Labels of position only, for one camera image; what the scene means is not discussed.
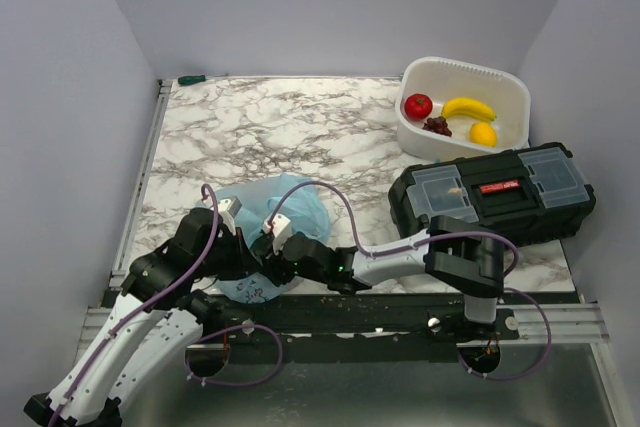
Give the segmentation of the blue plastic bag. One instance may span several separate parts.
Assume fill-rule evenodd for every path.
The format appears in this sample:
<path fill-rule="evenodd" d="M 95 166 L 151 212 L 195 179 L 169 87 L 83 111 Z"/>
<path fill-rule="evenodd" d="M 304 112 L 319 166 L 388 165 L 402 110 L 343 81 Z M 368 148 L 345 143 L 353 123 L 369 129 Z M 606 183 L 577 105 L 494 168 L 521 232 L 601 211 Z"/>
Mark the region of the blue plastic bag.
<path fill-rule="evenodd" d="M 305 182 L 302 176 L 280 174 L 245 184 L 224 187 L 216 191 L 219 201 L 231 197 L 241 203 L 235 222 L 243 231 L 246 242 L 251 245 L 262 231 L 262 224 L 272 213 L 286 193 L 296 185 Z M 322 203 L 315 186 L 302 187 L 287 198 L 278 213 L 291 221 L 294 232 L 302 232 L 308 237 L 326 242 L 332 224 L 329 212 Z M 218 289 L 229 299 L 243 304 L 263 303 L 272 300 L 302 283 L 300 278 L 276 286 L 267 277 L 254 273 L 241 280 L 217 282 Z"/>

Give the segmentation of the red fake tomato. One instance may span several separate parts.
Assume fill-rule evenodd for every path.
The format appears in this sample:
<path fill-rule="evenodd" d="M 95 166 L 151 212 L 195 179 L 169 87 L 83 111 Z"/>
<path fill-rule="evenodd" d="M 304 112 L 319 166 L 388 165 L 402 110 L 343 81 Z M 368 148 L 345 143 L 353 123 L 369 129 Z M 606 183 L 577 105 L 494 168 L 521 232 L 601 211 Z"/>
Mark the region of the red fake tomato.
<path fill-rule="evenodd" d="M 432 113 L 433 102 L 428 95 L 415 93 L 405 100 L 404 111 L 408 119 L 421 121 L 429 117 Z"/>

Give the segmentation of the dark red fake fruit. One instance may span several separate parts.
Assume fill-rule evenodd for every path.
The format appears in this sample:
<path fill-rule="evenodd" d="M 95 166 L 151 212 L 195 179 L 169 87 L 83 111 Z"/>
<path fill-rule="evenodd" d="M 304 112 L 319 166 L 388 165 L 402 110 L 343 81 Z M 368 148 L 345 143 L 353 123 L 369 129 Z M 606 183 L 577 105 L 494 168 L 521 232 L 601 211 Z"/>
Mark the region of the dark red fake fruit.
<path fill-rule="evenodd" d="M 443 116 L 428 117 L 423 124 L 423 129 L 446 137 L 452 136 L 452 131 L 448 126 L 446 118 Z"/>

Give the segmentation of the yellow fake lemon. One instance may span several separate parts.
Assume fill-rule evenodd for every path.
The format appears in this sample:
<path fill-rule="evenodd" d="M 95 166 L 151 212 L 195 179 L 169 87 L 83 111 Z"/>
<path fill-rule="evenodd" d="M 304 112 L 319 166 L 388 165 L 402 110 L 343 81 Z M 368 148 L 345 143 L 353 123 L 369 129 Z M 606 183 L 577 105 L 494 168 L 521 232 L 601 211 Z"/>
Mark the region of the yellow fake lemon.
<path fill-rule="evenodd" d="M 487 147 L 496 147 L 498 143 L 496 130 L 486 122 L 474 123 L 470 128 L 469 137 L 473 143 Z"/>

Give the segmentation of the yellow fake banana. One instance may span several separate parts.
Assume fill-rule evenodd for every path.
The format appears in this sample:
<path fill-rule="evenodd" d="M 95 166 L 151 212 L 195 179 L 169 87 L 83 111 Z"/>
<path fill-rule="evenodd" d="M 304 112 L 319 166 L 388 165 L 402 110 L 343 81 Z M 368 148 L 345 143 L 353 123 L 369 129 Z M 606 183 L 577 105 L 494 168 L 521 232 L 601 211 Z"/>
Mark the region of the yellow fake banana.
<path fill-rule="evenodd" d="M 450 99 L 444 104 L 441 115 L 445 118 L 464 115 L 483 122 L 493 122 L 497 119 L 497 114 L 492 107 L 482 101 L 469 97 Z"/>

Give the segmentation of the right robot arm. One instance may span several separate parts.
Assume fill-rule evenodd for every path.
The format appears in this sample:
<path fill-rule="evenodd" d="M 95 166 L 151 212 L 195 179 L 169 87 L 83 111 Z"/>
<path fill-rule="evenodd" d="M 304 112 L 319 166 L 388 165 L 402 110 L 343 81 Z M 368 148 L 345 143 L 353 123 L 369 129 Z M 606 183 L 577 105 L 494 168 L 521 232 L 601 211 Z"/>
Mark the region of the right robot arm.
<path fill-rule="evenodd" d="M 512 244 L 487 229 L 447 216 L 409 237 L 371 247 L 331 248 L 289 227 L 269 226 L 251 246 L 260 273 L 275 285 L 300 277 L 344 295 L 388 280 L 427 274 L 464 295 L 460 326 L 480 339 L 496 327 L 504 292 L 504 252 Z"/>

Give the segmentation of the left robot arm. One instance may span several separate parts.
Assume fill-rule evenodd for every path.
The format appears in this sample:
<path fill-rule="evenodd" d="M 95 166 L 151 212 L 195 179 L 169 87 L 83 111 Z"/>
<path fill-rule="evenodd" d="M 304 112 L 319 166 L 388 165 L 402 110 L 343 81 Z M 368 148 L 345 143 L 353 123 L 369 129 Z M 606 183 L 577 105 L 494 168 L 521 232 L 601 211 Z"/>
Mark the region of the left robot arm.
<path fill-rule="evenodd" d="M 255 271 L 235 217 L 236 198 L 196 207 L 173 237 L 137 258 L 107 320 L 81 359 L 50 392 L 24 407 L 39 426 L 119 426 L 137 390 L 192 342 L 214 340 L 216 304 L 195 283 L 237 281 Z"/>

